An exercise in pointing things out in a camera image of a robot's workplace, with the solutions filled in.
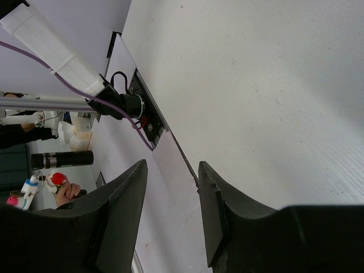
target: white surface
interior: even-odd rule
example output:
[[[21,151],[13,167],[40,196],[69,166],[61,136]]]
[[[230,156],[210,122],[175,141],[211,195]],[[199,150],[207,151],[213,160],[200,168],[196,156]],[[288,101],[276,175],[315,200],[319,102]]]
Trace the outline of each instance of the white surface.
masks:
[[[99,73],[107,65],[112,31],[122,32],[131,0],[32,0],[44,17]],[[0,40],[28,50],[0,29]],[[0,48],[0,90],[76,96],[53,75],[18,53]]]
[[[117,39],[107,78],[121,70],[119,60],[128,58],[125,50]],[[117,90],[124,90],[122,79],[115,79]],[[147,160],[148,184],[136,241],[144,273],[209,272],[197,188],[170,135],[163,134],[152,154],[126,119],[101,117],[93,132],[93,172],[102,171],[106,182]]]
[[[364,2],[133,0],[123,39],[197,171],[274,208],[364,201]]]
[[[58,139],[49,139],[49,140],[38,140],[35,142],[31,142],[27,144],[27,149],[29,154],[42,154],[44,152],[70,152],[71,149],[69,146],[62,146]],[[81,186],[82,189],[91,192],[96,189],[96,178],[97,176],[93,176],[92,172],[93,166],[79,166],[79,167],[67,167],[67,168],[59,168],[65,176],[67,176],[68,180],[71,183],[76,183]],[[41,170],[43,175],[50,175],[52,169],[43,169]],[[49,192],[47,187],[44,187],[43,190],[38,193],[33,201],[36,205],[37,210],[41,209],[56,209],[56,200]]]

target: table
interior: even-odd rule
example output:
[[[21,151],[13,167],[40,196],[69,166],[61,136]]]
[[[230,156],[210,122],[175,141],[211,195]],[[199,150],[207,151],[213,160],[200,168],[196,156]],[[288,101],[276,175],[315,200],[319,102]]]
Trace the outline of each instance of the table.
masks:
[[[364,201],[364,2],[133,0],[122,38],[197,172],[273,208]]]

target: black bracket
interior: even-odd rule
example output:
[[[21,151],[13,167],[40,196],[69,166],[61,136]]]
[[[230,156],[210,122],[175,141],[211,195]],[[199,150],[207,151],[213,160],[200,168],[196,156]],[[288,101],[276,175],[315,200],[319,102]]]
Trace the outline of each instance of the black bracket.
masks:
[[[143,127],[143,130],[148,140],[154,145],[157,145],[159,138],[165,127],[163,116],[161,115],[158,107],[155,105],[153,98],[151,97],[148,88],[146,87],[143,79],[138,71],[136,71],[131,79],[131,83],[127,94],[139,95],[143,98],[145,103],[145,111],[143,116],[147,122]]]

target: black clothing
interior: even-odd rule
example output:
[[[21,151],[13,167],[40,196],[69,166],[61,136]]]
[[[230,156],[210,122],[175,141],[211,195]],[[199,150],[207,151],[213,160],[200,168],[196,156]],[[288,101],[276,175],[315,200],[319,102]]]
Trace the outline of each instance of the black clothing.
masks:
[[[33,128],[25,132],[21,125],[0,126],[0,149],[7,149],[11,146],[28,143],[36,140],[47,140],[56,138],[52,135],[50,128]]]

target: black cylinder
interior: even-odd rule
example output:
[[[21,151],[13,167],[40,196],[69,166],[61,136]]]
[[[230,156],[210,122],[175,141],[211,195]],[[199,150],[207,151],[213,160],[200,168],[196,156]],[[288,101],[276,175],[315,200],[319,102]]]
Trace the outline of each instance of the black cylinder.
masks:
[[[92,151],[56,152],[53,154],[33,154],[31,156],[31,166],[33,170],[85,166],[92,164]]]
[[[141,98],[136,95],[121,94],[125,100],[125,113],[131,118],[140,118],[143,111]]]

